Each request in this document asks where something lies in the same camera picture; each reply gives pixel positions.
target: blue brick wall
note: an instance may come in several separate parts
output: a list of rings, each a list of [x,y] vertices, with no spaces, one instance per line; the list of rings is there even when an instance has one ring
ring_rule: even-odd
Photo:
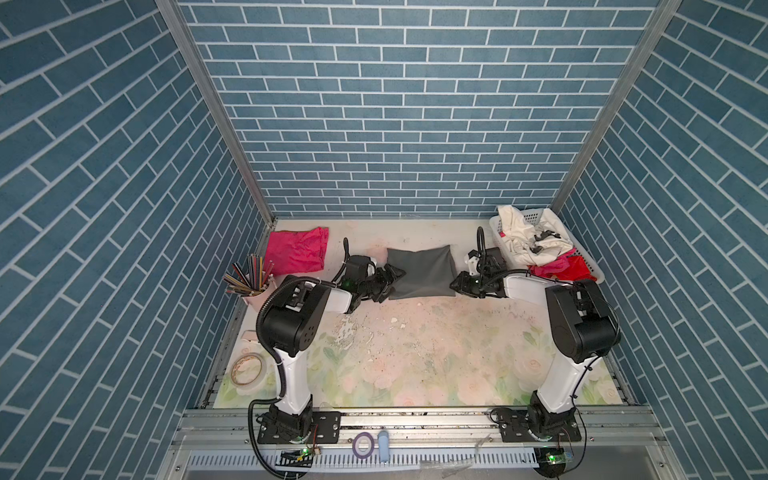
[[[0,478],[156,474],[262,228],[153,0],[0,2]]]
[[[689,478],[766,478],[767,22],[684,0],[563,211]]]
[[[551,202],[657,0],[181,3],[278,215],[483,217]]]

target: white cloth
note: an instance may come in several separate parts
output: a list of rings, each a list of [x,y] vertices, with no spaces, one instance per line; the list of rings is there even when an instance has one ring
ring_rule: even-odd
[[[525,268],[528,265],[542,266],[554,262],[560,255],[574,247],[568,230],[560,218],[550,209],[545,208],[536,225],[528,223],[520,210],[511,205],[498,207],[498,215],[502,218],[502,242],[511,253],[515,265],[510,268]],[[552,230],[560,238],[549,236],[536,241],[534,236]],[[531,251],[534,247],[542,247],[538,253]]]

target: black mounting plate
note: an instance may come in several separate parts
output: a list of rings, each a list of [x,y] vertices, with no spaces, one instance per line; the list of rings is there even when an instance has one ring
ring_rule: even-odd
[[[310,437],[306,441],[310,443],[314,438],[315,443],[318,445],[339,443],[340,429],[341,412],[313,412]],[[262,423],[259,428],[259,438],[257,441],[262,445],[282,445],[287,443],[285,439],[278,435],[276,425],[271,422]]]
[[[498,430],[502,434],[502,442],[540,442],[541,439],[534,437],[528,430],[528,410],[527,409],[508,409],[506,407],[497,407],[493,409],[494,419],[498,423]],[[581,441],[581,431],[578,425],[566,425],[565,432],[560,431],[561,443],[570,440],[571,442]]]

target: folded gray fabric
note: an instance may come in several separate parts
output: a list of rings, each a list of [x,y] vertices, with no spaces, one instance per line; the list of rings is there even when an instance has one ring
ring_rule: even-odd
[[[456,267],[450,245],[420,252],[388,248],[387,263],[406,272],[403,278],[395,282],[395,291],[389,297],[392,300],[456,295],[451,290],[451,282],[456,278]]]

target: white plastic basket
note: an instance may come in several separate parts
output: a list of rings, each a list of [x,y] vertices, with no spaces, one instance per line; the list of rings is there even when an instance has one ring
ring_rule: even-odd
[[[528,223],[531,223],[533,225],[538,223],[539,217],[541,217],[541,212],[543,212],[543,208],[531,208],[530,210],[521,210],[521,213],[523,214],[523,218],[525,218],[525,221]],[[502,255],[504,255],[504,258],[507,260],[507,266],[509,268],[527,268],[525,265],[518,265],[515,261],[512,260],[512,254],[507,250],[506,245],[504,245],[504,242],[502,241],[502,236],[499,235],[502,232],[502,218],[497,215],[493,217],[490,220],[491,224],[491,231],[493,232],[493,243],[502,251]],[[584,262],[587,264],[587,267],[589,267],[589,271],[592,273],[592,276],[597,279],[597,283],[603,283],[603,280],[605,280],[605,275],[603,274],[603,270],[600,270],[600,267],[598,266],[597,262],[594,261],[594,258],[592,258],[592,255],[590,255],[586,249],[581,245],[581,243],[578,241],[576,237],[574,237],[574,234],[571,233],[570,230],[568,230],[568,236],[571,237],[571,240],[574,243],[574,247],[576,248],[576,254],[581,255],[584,258]]]

